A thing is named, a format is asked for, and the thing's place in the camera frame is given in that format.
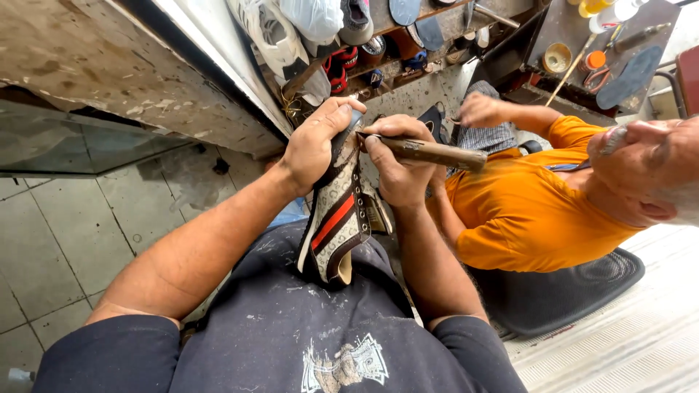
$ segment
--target red stripe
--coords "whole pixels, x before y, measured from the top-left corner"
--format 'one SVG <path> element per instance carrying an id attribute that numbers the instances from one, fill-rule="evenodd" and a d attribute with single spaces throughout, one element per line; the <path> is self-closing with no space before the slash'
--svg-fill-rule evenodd
<path id="1" fill-rule="evenodd" d="M 342 217 L 344 217 L 348 211 L 350 211 L 350 209 L 352 208 L 353 205 L 354 205 L 354 194 L 350 194 L 349 198 L 347 198 L 347 200 L 343 203 L 343 205 L 340 206 L 338 211 L 336 211 L 335 214 L 333 214 L 333 216 L 330 217 L 330 220 L 328 220 L 328 222 L 325 223 L 325 225 L 320 230 L 320 232 L 318 232 L 318 235 L 316 235 L 315 238 L 313 239 L 313 242 L 311 242 L 310 246 L 313 250 L 315 250 L 315 248 L 318 247 L 320 242 L 323 241 L 323 238 L 325 237 L 325 235 L 327 235 L 328 232 L 330 232 L 330 230 L 335 226 L 335 224 L 337 224 L 340 221 L 340 219 Z"/>

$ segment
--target mustache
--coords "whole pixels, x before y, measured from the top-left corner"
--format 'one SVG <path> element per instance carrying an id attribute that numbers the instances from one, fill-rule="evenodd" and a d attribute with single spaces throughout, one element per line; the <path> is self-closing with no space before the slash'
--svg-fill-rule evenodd
<path id="1" fill-rule="evenodd" d="M 619 126 L 617 129 L 612 131 L 612 135 L 610 135 L 609 140 L 607 140 L 605 147 L 600 150 L 600 154 L 612 154 L 626 137 L 626 131 L 626 126 Z"/>

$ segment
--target t-shirt graphic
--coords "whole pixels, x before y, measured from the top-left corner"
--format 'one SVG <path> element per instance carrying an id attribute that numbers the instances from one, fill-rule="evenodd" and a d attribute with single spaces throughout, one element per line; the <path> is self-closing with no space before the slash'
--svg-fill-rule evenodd
<path id="1" fill-rule="evenodd" d="M 313 350 L 313 341 L 303 353 L 303 379 L 301 393 L 338 393 L 340 387 L 360 383 L 364 378 L 375 380 L 381 385 L 389 372 L 381 354 L 381 345 L 367 334 L 355 347 L 344 344 L 340 350 L 322 359 Z"/>

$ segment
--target hand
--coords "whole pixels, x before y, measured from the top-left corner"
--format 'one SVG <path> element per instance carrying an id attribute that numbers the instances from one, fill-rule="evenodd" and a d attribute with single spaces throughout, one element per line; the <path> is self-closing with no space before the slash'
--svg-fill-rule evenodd
<path id="1" fill-rule="evenodd" d="M 407 115 L 384 117 L 366 127 L 364 132 L 435 141 L 423 122 Z M 399 209 L 424 206 L 425 189 L 435 164 L 396 160 L 393 152 L 375 136 L 367 137 L 364 144 L 371 161 L 379 170 L 379 191 L 386 202 Z"/>
<path id="2" fill-rule="evenodd" d="M 441 192 L 446 192 L 445 183 L 447 181 L 447 167 L 437 165 L 435 172 L 427 183 L 432 189 L 432 195 L 439 195 Z"/>
<path id="3" fill-rule="evenodd" d="M 510 121 L 514 104 L 478 92 L 466 96 L 459 109 L 461 124 L 467 127 L 496 127 Z"/>
<path id="4" fill-rule="evenodd" d="M 366 113 L 363 103 L 349 97 L 327 99 L 289 137 L 277 165 L 288 172 L 294 194 L 305 197 L 330 166 L 330 140 L 350 125 L 352 109 Z"/>

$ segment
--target gray hair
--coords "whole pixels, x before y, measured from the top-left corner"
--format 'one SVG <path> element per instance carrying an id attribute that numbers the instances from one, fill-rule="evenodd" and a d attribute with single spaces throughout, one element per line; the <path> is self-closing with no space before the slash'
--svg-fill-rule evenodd
<path id="1" fill-rule="evenodd" d="M 655 197 L 675 204 L 677 217 L 668 224 L 699 227 L 699 181 L 661 190 Z"/>

